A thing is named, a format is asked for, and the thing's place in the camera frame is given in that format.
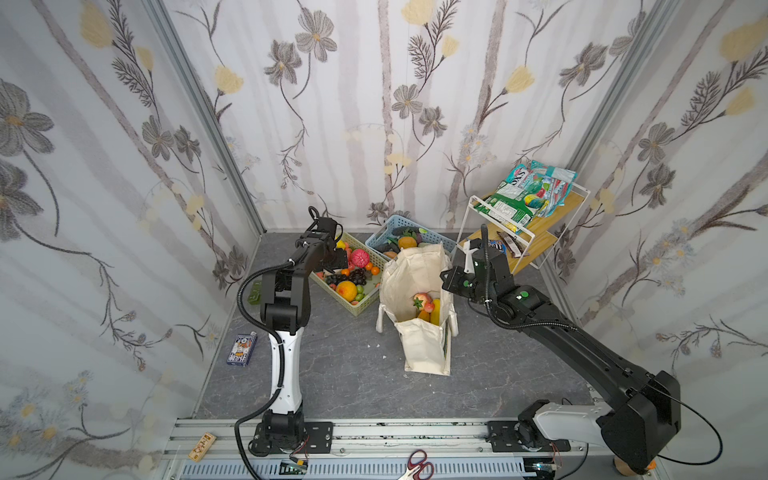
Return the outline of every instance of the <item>wallpaper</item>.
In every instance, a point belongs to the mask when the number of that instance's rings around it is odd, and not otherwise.
[[[363,230],[566,165],[652,3],[164,1],[266,226]]]
[[[4,478],[148,478],[192,413],[256,237],[181,92],[137,2],[0,5]]]
[[[725,441],[675,478],[762,478],[768,428],[768,6],[682,2],[591,152],[595,192],[556,271],[581,321],[650,371]],[[666,456],[706,461],[694,414]]]

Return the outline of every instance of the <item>plastic basket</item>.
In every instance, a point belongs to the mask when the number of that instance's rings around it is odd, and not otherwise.
[[[390,261],[391,258],[376,250],[376,247],[384,243],[387,237],[394,237],[394,235],[392,235],[392,231],[397,227],[414,227],[421,229],[420,232],[422,233],[423,241],[426,243],[442,242],[442,247],[446,252],[448,252],[448,255],[450,255],[453,249],[456,247],[456,242],[450,238],[444,237],[439,233],[435,233],[429,228],[422,227],[413,220],[401,217],[400,215],[392,215],[390,218],[388,218],[378,232],[368,237],[368,240],[366,240],[366,247],[373,250],[376,256],[383,258],[385,261]]]
[[[361,242],[360,240],[357,240],[355,237],[352,237],[348,233],[344,233],[341,236],[341,240],[347,242],[349,244],[349,248],[352,250],[356,250],[358,248],[362,248],[371,257],[371,263],[373,263],[373,266],[377,266],[381,269],[381,271],[384,271],[384,264],[386,263],[389,258],[387,257],[380,257],[379,255],[376,255],[377,252],[372,249],[366,247],[366,245]],[[372,280],[368,280],[368,283],[365,286],[365,290],[363,290],[363,293],[366,295],[357,305],[352,305],[350,302],[347,302],[344,297],[336,293],[331,287],[328,286],[325,280],[321,280],[317,275],[312,273],[310,275],[312,280],[315,281],[318,285],[320,285],[320,288],[325,290],[330,296],[336,299],[337,302],[341,303],[344,308],[346,308],[351,314],[354,316],[358,316],[360,313],[363,312],[366,308],[368,308],[372,303],[377,302],[379,300],[379,288],[376,286],[378,283],[381,282],[382,274],[379,273],[379,275],[376,275],[373,277]]]

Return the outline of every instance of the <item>green plastic basket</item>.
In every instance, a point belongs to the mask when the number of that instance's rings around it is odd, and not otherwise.
[[[365,250],[368,255],[371,257],[371,263],[373,263],[374,266],[377,266],[381,269],[382,273],[384,271],[384,265],[386,264],[386,261],[389,260],[389,258],[382,258],[379,254],[377,254],[372,248],[366,247],[366,245],[361,242],[360,240],[357,240],[355,237],[352,237],[351,235],[344,233],[341,236],[341,240],[347,242],[349,244],[349,248],[352,250],[357,250],[358,248],[362,248]],[[368,308],[372,303],[377,302],[379,300],[379,288],[376,286],[376,284],[381,282],[382,273],[379,273],[379,275],[374,276],[371,280],[368,280],[368,283],[366,283],[366,287],[363,290],[363,293],[366,295],[357,305],[352,305],[350,302],[347,302],[344,297],[336,293],[331,287],[328,286],[328,284],[325,282],[325,280],[321,280],[317,275],[314,273],[310,275],[312,280],[315,281],[318,285],[320,285],[320,288],[325,290],[330,296],[336,299],[339,303],[341,303],[344,308],[346,308],[351,314],[354,316],[358,316],[360,313],[363,312],[366,308]]]

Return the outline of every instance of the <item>white metal shelf frame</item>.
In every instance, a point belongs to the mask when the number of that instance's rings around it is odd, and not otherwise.
[[[584,204],[586,203],[587,199],[592,194],[591,190],[589,190],[588,188],[582,187],[581,185],[576,184],[576,183],[571,184],[571,192],[573,192],[574,190],[578,190],[576,193],[581,195],[584,199],[579,203],[578,207],[574,208],[573,214],[571,214],[571,218],[565,224],[565,228],[563,229],[562,233],[560,233],[560,236],[557,237],[557,240],[554,241],[554,243],[551,245],[551,247],[549,247],[547,249],[547,252],[544,255],[544,258],[541,259],[541,262],[539,262],[539,264],[537,265],[536,262],[531,260],[530,265],[532,267],[534,267],[536,270],[539,270],[544,265],[544,262],[547,261],[547,258],[549,258],[550,253],[554,250],[554,248],[558,245],[558,243],[560,243],[561,238],[565,235],[565,232],[567,232],[568,229],[571,227],[571,224],[576,219],[576,217],[578,217],[579,212],[581,212],[581,208],[584,206]],[[499,220],[496,220],[495,218],[491,217],[490,215],[484,214],[483,212],[475,210],[475,207],[477,205],[482,205],[482,206],[488,208],[493,214],[495,214],[496,216],[501,218],[503,220],[503,222],[511,223],[516,228],[518,228],[518,232],[516,233],[516,232],[513,232],[512,230],[508,229],[503,223],[499,222]],[[458,243],[460,243],[463,240],[462,234],[464,233],[464,226],[467,223],[467,217],[469,216],[469,212],[470,211],[473,211],[476,214],[480,215],[481,217],[484,217],[486,220],[490,221],[495,226],[497,226],[498,228],[504,230],[510,236],[514,237],[518,242],[520,242],[523,245],[525,245],[525,250],[523,251],[522,255],[518,258],[518,262],[515,264],[515,267],[511,269],[511,271],[513,271],[513,272],[515,270],[517,270],[518,266],[520,265],[520,262],[523,260],[523,258],[525,258],[525,254],[528,252],[528,250],[530,249],[531,245],[534,243],[534,241],[536,239],[536,233],[533,233],[532,231],[530,231],[528,228],[526,228],[521,223],[516,222],[513,219],[507,217],[502,212],[500,212],[499,210],[497,210],[493,206],[491,206],[488,203],[486,203],[485,201],[483,201],[483,199],[481,199],[477,195],[472,195],[469,198],[469,202],[467,202],[467,209],[464,212],[464,219],[462,220],[462,226],[458,230],[458,236],[456,237],[457,245],[458,245]],[[521,237],[519,232],[527,234],[530,237],[530,239],[526,240],[525,238]]]

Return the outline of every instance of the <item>flower center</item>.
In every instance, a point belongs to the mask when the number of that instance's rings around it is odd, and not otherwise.
[[[32,413],[35,412],[35,406],[31,403],[28,403],[23,409],[22,409],[22,418],[26,419],[29,417]]]
[[[17,127],[21,127],[24,124],[24,122],[21,120],[21,118],[16,117],[14,115],[9,115],[8,117],[5,117],[5,123],[6,124],[11,124],[11,125],[16,125]]]
[[[56,427],[48,427],[43,430],[43,439],[51,440],[56,436],[56,433],[58,433]]]

